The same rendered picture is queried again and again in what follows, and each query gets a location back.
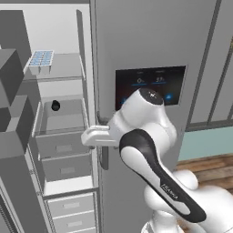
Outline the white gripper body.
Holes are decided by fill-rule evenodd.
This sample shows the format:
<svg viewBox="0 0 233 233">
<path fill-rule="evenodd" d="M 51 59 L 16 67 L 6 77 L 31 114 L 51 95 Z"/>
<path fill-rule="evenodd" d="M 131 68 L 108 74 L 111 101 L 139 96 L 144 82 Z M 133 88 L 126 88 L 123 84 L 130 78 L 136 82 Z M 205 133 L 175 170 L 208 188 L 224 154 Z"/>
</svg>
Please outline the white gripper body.
<svg viewBox="0 0 233 233">
<path fill-rule="evenodd" d="M 90 126 L 81 135 L 81 141 L 87 147 L 105 147 L 111 142 L 109 126 Z"/>
</svg>

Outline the open grey freezer bin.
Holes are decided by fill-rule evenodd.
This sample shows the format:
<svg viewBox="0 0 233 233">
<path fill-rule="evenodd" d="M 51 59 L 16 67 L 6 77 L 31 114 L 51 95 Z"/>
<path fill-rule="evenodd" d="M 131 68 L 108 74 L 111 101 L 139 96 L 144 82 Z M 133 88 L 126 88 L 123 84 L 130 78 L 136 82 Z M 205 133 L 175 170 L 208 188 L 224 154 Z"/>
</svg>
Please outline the open grey freezer bin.
<svg viewBox="0 0 233 233">
<path fill-rule="evenodd" d="M 49 135 L 71 131 L 84 131 L 88 126 L 83 98 L 58 100 L 60 107 L 52 109 L 53 101 L 46 101 L 37 114 L 35 135 Z"/>
</svg>

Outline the grey freezer drawer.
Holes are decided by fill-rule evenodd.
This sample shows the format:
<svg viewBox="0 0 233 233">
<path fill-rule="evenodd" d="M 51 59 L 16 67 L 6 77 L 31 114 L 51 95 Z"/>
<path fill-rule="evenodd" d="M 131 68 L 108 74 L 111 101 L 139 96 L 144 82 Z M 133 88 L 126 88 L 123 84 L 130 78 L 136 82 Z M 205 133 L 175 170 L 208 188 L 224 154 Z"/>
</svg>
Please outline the grey freezer drawer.
<svg viewBox="0 0 233 233">
<path fill-rule="evenodd" d="M 93 210 L 53 218 L 56 233 L 70 233 L 73 231 L 93 228 L 96 225 Z"/>
<path fill-rule="evenodd" d="M 86 177 L 92 172 L 90 154 L 45 158 L 42 160 L 42 165 L 47 182 Z"/>
<path fill-rule="evenodd" d="M 41 158 L 80 155 L 89 152 L 81 141 L 81 132 L 68 132 L 36 136 Z"/>
<path fill-rule="evenodd" d="M 53 218 L 86 212 L 94 209 L 94 193 L 49 199 L 47 204 Z"/>
</svg>

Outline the grey freezer shelf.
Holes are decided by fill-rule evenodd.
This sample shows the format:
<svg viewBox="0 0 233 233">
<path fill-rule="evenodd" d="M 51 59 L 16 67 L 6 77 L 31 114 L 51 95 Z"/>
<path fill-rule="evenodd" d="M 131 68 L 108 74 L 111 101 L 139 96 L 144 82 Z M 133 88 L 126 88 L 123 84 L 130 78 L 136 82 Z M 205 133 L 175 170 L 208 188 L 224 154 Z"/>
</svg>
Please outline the grey freezer shelf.
<svg viewBox="0 0 233 233">
<path fill-rule="evenodd" d="M 63 79 L 80 79 L 84 77 L 84 70 L 80 55 L 55 54 L 48 74 L 33 75 L 29 69 L 25 72 L 25 81 L 53 81 Z"/>
</svg>

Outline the grey freezer door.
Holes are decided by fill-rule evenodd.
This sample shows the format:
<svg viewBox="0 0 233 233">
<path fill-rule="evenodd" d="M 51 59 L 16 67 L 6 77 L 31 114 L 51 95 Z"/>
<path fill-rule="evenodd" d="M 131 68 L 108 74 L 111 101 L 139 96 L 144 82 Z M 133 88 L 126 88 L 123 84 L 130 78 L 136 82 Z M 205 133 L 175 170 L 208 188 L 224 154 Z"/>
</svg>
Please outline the grey freezer door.
<svg viewBox="0 0 233 233">
<path fill-rule="evenodd" d="M 32 138 L 40 94 L 24 70 L 31 55 L 24 13 L 0 10 L 0 233 L 48 233 Z"/>
</svg>

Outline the blue ice cube tray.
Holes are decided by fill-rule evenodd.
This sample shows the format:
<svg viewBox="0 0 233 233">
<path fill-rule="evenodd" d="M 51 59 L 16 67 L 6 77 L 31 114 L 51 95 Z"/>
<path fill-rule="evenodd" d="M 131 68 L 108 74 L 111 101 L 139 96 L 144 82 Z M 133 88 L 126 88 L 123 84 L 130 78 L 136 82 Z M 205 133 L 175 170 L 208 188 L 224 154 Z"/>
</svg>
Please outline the blue ice cube tray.
<svg viewBox="0 0 233 233">
<path fill-rule="evenodd" d="M 36 50 L 28 59 L 24 73 L 30 71 L 32 75 L 48 75 L 50 73 L 54 50 Z"/>
</svg>

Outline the grey fridge door with display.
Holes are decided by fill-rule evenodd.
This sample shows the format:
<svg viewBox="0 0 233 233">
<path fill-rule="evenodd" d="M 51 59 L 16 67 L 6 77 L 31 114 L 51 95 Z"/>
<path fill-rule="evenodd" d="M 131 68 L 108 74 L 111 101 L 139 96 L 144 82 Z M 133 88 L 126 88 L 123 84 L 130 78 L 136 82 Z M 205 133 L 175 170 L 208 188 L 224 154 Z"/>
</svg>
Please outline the grey fridge door with display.
<svg viewBox="0 0 233 233">
<path fill-rule="evenodd" d="M 221 0 L 90 0 L 95 70 L 96 120 L 115 113 L 120 69 L 184 66 L 179 102 L 167 116 L 184 136 L 209 31 Z M 117 149 L 108 151 L 100 172 L 101 233 L 140 233 L 152 216 L 145 181 L 125 166 Z"/>
</svg>

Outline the grey tall cabinets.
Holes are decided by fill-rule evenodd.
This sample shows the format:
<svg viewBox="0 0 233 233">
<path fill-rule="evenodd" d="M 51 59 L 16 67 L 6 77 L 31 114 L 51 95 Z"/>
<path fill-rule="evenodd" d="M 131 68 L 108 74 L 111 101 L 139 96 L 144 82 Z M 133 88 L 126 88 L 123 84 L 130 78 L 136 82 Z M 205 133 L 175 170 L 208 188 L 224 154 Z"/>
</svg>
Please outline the grey tall cabinets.
<svg viewBox="0 0 233 233">
<path fill-rule="evenodd" d="M 186 131 L 233 126 L 233 0 L 217 0 Z"/>
</svg>

